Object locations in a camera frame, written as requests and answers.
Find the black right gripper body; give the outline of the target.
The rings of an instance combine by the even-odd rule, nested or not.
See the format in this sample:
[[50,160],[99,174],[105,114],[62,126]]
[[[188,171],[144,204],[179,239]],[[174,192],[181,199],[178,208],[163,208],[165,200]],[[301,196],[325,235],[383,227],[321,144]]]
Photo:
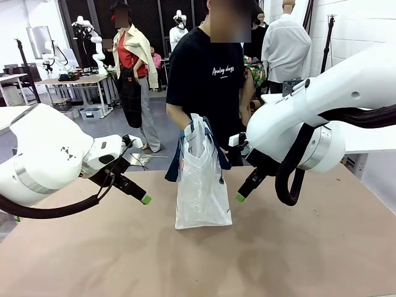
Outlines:
[[248,153],[246,161],[254,168],[254,171],[249,175],[250,178],[254,176],[274,177],[280,167],[279,162],[254,148]]

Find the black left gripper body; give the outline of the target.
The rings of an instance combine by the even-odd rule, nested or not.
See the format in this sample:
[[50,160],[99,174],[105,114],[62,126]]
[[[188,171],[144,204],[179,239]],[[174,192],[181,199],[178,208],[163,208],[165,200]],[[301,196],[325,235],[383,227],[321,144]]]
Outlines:
[[98,186],[108,187],[114,179],[115,185],[123,185],[126,182],[124,173],[130,167],[130,163],[124,157],[114,159],[100,170],[93,170],[88,173],[82,172],[82,178],[89,179]]

